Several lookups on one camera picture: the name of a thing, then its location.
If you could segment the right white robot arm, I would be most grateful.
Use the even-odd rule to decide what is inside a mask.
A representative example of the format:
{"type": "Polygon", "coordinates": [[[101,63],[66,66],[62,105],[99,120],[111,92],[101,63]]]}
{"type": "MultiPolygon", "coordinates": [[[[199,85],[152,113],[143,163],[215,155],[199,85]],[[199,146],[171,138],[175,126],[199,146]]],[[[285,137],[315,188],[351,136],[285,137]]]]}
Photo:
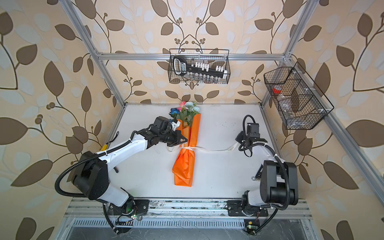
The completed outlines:
{"type": "Polygon", "coordinates": [[[296,205],[299,201],[297,167],[283,161],[267,144],[267,140],[260,137],[259,124],[243,123],[243,130],[236,140],[240,143],[239,151],[250,152],[248,157],[253,155],[256,147],[260,147],[267,155],[254,177],[260,182],[259,189],[243,194],[242,210],[250,212],[253,208],[262,206],[285,210],[289,205],[296,205]]]}

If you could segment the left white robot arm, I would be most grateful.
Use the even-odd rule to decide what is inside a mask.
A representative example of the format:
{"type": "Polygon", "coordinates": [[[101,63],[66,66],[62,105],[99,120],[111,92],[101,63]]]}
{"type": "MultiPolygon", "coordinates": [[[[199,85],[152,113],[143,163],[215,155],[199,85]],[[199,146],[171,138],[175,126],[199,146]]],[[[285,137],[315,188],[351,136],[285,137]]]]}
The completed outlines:
{"type": "Polygon", "coordinates": [[[125,142],[92,154],[64,170],[55,182],[56,192],[62,196],[87,198],[122,207],[129,202],[130,194],[110,183],[109,172],[133,155],[158,143],[165,143],[168,147],[187,143],[188,139],[178,129],[180,125],[181,122],[176,119],[157,117],[147,128],[133,131],[125,142]],[[69,193],[61,188],[62,179],[71,172],[74,173],[72,184],[80,193],[69,193]]]}

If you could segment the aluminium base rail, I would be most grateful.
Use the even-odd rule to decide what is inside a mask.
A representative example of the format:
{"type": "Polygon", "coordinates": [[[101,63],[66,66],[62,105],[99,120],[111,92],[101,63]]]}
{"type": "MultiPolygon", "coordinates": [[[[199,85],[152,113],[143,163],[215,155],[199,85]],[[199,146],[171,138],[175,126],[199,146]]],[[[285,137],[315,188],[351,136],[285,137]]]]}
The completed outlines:
{"type": "MultiPolygon", "coordinates": [[[[244,229],[252,220],[267,220],[274,209],[262,208],[254,214],[244,214],[240,199],[166,199],[137,198],[136,210],[126,217],[115,206],[107,207],[110,221],[120,228],[176,228],[176,229],[244,229]]],[[[101,203],[74,198],[64,217],[74,227],[110,227],[101,203]]],[[[284,211],[278,211],[273,220],[299,222],[312,220],[306,201],[299,201],[284,211]]]]}

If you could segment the dark blue fake rose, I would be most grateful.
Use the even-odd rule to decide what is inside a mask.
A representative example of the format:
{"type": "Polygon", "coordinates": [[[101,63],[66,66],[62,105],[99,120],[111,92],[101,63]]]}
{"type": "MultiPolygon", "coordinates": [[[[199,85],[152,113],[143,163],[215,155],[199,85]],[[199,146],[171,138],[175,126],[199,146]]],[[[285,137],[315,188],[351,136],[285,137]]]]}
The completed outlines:
{"type": "Polygon", "coordinates": [[[180,110],[178,108],[171,108],[170,116],[172,118],[176,118],[179,113],[180,113],[180,110]]]}

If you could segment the black adjustable wrench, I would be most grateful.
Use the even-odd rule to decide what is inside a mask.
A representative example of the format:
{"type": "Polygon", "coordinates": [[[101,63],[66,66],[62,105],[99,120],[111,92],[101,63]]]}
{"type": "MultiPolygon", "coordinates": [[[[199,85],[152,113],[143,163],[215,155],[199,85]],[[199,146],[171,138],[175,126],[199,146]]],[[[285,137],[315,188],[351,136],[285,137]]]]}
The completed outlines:
{"type": "Polygon", "coordinates": [[[261,166],[259,168],[258,172],[255,175],[255,180],[256,181],[260,181],[261,180],[261,178],[262,178],[262,171],[263,171],[263,166],[261,166]]]}

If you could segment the yellow tape measure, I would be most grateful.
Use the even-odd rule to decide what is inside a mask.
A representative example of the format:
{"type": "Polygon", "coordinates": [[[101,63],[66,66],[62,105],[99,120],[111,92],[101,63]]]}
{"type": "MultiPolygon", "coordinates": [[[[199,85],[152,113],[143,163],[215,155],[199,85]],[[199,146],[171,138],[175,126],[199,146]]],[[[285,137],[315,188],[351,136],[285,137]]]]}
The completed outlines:
{"type": "Polygon", "coordinates": [[[108,146],[116,140],[118,135],[119,135],[119,131],[116,132],[116,135],[112,140],[108,141],[106,144],[103,145],[103,147],[101,148],[101,151],[105,151],[108,148],[108,146]]]}

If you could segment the pale blue fake flower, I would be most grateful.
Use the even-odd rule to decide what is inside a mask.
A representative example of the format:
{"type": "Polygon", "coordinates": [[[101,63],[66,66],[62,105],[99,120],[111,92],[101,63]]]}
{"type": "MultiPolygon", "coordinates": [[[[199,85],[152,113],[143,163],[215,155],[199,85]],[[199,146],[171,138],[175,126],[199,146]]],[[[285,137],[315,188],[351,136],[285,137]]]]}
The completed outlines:
{"type": "Polygon", "coordinates": [[[186,110],[185,120],[191,126],[193,123],[193,119],[194,119],[195,115],[200,114],[201,110],[197,106],[197,103],[195,103],[195,102],[186,102],[184,105],[184,109],[186,110]]]}

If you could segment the black socket wrench set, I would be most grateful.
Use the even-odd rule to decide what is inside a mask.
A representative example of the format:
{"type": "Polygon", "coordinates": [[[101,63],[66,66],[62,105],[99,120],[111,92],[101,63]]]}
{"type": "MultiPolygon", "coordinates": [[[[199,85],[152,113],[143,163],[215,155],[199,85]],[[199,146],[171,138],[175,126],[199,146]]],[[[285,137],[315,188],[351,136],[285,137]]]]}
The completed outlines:
{"type": "Polygon", "coordinates": [[[228,70],[224,69],[223,66],[214,66],[204,61],[199,62],[183,56],[174,56],[172,66],[174,73],[181,77],[192,77],[196,74],[198,76],[202,74],[223,79],[229,75],[228,70]]]}

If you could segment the clear bottle red cap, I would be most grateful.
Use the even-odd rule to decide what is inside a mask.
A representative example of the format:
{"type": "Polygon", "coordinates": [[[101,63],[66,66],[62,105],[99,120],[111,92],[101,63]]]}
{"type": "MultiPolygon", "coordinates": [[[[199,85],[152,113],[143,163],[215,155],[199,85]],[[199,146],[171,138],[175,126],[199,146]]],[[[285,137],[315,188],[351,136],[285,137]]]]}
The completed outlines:
{"type": "Polygon", "coordinates": [[[272,97],[277,103],[277,109],[287,118],[292,118],[295,114],[292,109],[291,96],[283,94],[283,87],[274,85],[272,88],[272,97]]]}

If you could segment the orange wrapping paper sheet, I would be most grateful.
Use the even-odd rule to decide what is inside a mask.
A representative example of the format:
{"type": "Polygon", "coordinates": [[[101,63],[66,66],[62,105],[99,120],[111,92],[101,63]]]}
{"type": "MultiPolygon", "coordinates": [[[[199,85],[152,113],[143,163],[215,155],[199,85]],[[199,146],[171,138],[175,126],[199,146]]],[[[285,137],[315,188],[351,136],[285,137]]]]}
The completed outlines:
{"type": "Polygon", "coordinates": [[[181,145],[182,149],[172,168],[176,186],[192,187],[196,154],[194,150],[184,149],[184,147],[197,146],[200,121],[201,114],[194,116],[192,127],[184,127],[183,121],[179,120],[181,125],[177,130],[182,132],[182,135],[188,139],[188,142],[181,145]]]}

